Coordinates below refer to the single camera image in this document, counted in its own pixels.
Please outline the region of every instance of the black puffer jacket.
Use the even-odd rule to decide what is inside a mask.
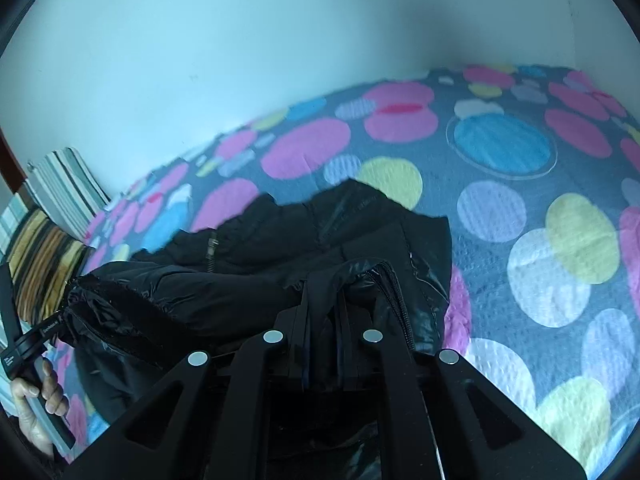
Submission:
[[[66,341],[98,412],[113,421],[188,352],[237,349],[279,311],[310,307],[308,387],[336,387],[329,312],[339,291],[369,309],[376,328],[403,330],[409,346],[440,348],[449,297],[446,218],[414,214],[347,181],[306,203],[261,196],[217,230],[178,233],[163,250],[83,276],[68,293]],[[396,289],[402,326],[380,284]],[[153,326],[149,337],[144,328]]]

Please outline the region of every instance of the bed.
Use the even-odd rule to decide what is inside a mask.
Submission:
[[[347,178],[447,216],[445,346],[597,478],[640,417],[640,125],[575,70],[469,66],[363,84],[217,136],[135,182],[92,221],[85,272],[259,194],[298,202]],[[72,459],[107,427],[73,351]]]

